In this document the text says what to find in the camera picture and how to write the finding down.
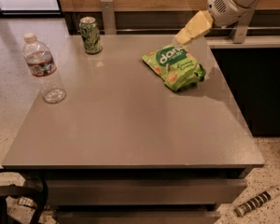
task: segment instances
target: can lid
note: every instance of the can lid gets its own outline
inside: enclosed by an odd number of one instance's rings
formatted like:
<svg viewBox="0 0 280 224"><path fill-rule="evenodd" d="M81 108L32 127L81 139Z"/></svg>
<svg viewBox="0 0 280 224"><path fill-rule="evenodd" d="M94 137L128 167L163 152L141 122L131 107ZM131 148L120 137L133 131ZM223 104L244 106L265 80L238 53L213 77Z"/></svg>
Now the can lid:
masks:
<svg viewBox="0 0 280 224"><path fill-rule="evenodd" d="M95 18L85 17L85 18L82 18L80 21L81 21L81 23L91 24L91 23L95 23Z"/></svg>
<svg viewBox="0 0 280 224"><path fill-rule="evenodd" d="M26 43L32 43L37 40L37 36L34 33L26 33L24 34L23 38Z"/></svg>

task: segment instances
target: speckled floor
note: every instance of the speckled floor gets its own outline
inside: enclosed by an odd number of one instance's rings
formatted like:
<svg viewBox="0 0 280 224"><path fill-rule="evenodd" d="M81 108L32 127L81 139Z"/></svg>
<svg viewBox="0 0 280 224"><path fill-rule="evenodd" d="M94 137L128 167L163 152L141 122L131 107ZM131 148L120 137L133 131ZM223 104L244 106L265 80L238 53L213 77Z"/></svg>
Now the speckled floor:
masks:
<svg viewBox="0 0 280 224"><path fill-rule="evenodd" d="M22 35L35 32L45 41L58 63L58 53L69 36L63 19L0 19L0 163L7 154L22 122L24 121L38 87L21 55ZM280 196L244 217L237 217L235 206L263 192L266 188L280 185L280 137L255 138L266 164L254 169L246 178L247 189L232 203L222 204L218 211L222 218L216 224L280 224ZM22 179L17 175L0 175L0 185L16 183ZM22 223L27 223L31 210L15 205L9 199L9 213ZM55 223L51 212L40 219L42 223Z"/></svg>

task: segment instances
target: table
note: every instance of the table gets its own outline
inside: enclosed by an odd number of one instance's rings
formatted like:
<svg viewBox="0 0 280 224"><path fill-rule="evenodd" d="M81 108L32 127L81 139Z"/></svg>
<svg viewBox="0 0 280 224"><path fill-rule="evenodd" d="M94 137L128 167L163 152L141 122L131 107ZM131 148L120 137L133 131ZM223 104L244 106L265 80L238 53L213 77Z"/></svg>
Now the table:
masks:
<svg viewBox="0 0 280 224"><path fill-rule="evenodd" d="M189 45L207 72L197 87L172 92L142 62L171 39L102 35L102 52L88 55L80 36L68 38L58 57L66 99L36 97L2 164L45 174L48 204L72 207L60 209L60 223L213 223L217 205L232 202L263 166L204 38Z"/></svg>

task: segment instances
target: clear water bottle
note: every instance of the clear water bottle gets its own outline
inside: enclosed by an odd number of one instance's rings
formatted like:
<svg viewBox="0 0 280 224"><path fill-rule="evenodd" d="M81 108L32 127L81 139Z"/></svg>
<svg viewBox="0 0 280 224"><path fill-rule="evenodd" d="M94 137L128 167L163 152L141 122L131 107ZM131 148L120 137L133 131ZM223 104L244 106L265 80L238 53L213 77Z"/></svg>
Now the clear water bottle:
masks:
<svg viewBox="0 0 280 224"><path fill-rule="evenodd" d="M34 33L24 34L23 39L26 42L24 58L37 80L44 100L50 104L59 103L65 98L66 92L49 48L37 40Z"/></svg>

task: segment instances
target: green bag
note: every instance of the green bag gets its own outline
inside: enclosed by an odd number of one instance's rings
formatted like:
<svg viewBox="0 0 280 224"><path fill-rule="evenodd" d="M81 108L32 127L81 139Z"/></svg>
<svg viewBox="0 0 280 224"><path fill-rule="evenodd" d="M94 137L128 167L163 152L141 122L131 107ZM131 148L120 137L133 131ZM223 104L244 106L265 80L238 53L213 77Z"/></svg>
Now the green bag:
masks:
<svg viewBox="0 0 280 224"><path fill-rule="evenodd" d="M142 59L172 91L182 91L204 81L203 66L188 53L187 48L177 49L169 45L142 56Z"/></svg>

